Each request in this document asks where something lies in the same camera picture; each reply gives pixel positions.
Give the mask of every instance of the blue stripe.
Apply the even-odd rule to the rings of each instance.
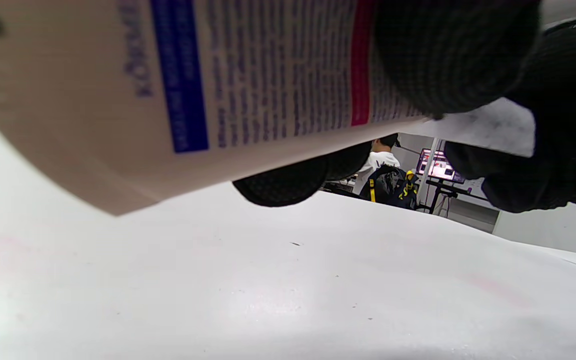
[[[192,0],[150,0],[174,152],[208,150]]]

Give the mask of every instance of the person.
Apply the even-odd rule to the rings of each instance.
[[[399,145],[398,134],[388,135],[372,141],[372,148],[370,149],[368,160],[366,160],[361,169],[357,171],[357,180],[355,180],[354,186],[352,187],[352,193],[359,195],[368,178],[370,178],[370,175],[381,166],[402,167],[400,161],[397,160],[397,157],[392,153],[395,145]]]

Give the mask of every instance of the red stripe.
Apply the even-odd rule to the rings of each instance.
[[[368,66],[375,0],[358,0],[350,44],[351,126],[365,125],[370,116],[370,67]]]

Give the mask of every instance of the yellow strap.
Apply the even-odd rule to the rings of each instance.
[[[372,178],[370,179],[370,201],[376,203],[375,201],[375,180]]]

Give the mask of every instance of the black hair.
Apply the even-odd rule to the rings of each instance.
[[[379,142],[382,143],[383,145],[389,147],[389,148],[393,148],[395,145],[397,146],[397,148],[400,148],[400,146],[402,146],[402,144],[400,144],[399,137],[400,137],[399,133],[395,133],[392,135],[380,137]]]

